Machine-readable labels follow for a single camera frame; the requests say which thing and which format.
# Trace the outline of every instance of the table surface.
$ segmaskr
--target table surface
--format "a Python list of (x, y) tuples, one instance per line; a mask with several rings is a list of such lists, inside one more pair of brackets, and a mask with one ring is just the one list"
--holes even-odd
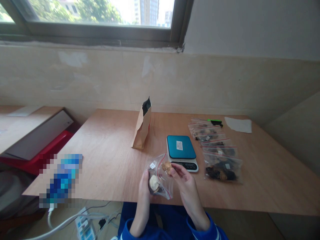
[(29, 134), (35, 128), (60, 112), (63, 107), (42, 107), (27, 117), (9, 117), (23, 106), (0, 106), (0, 154)]
[[(138, 150), (130, 147), (138, 113), (97, 109), (60, 151), (83, 154), (78, 185), (83, 198), (136, 202), (141, 174), (149, 159), (167, 152), (167, 135), (191, 138), (190, 118), (210, 118), (221, 119), (226, 136), (238, 146), (243, 185), (205, 180), (203, 154), (191, 138), (199, 165), (199, 172), (192, 175), (204, 207), (320, 215), (320, 179), (256, 123), (248, 134), (231, 130), (222, 115), (152, 113), (145, 148)], [(43, 193), (49, 181), (45, 178), (37, 177), (24, 194)], [(177, 185), (173, 199), (159, 196), (154, 203), (182, 205)]]

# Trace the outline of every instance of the window glass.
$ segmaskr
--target window glass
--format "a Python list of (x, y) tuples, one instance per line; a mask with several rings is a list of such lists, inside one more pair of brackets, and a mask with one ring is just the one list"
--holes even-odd
[(25, 1), (30, 3), (35, 15), (32, 19), (25, 16), (28, 21), (145, 25), (165, 28), (171, 27), (174, 5), (174, 0)]
[(0, 3), (0, 22), (13, 22), (7, 11)]

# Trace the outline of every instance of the digital scale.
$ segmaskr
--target digital scale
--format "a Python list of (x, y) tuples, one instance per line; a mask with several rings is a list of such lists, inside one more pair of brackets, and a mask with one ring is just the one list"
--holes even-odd
[(189, 172), (198, 172), (196, 153), (188, 136), (167, 136), (168, 159), (185, 167)]

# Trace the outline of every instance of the white wall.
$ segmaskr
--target white wall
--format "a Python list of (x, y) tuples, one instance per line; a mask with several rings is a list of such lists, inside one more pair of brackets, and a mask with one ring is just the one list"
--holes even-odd
[(264, 129), (320, 177), (320, 92)]
[(0, 46), (0, 104), (248, 115), (264, 125), (320, 90), (320, 63)]
[[(264, 129), (320, 176), (320, 92), (293, 107)], [(320, 217), (270, 214), (287, 240), (319, 239)]]
[(185, 53), (320, 60), (318, 0), (195, 0)]

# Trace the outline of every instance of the paper bag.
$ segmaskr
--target paper bag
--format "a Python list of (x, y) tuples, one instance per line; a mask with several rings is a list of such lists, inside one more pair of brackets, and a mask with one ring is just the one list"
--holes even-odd
[(133, 141), (131, 147), (144, 148), (144, 141), (149, 132), (149, 125), (151, 120), (151, 102), (150, 97), (142, 104), (139, 112), (136, 130), (134, 132)]

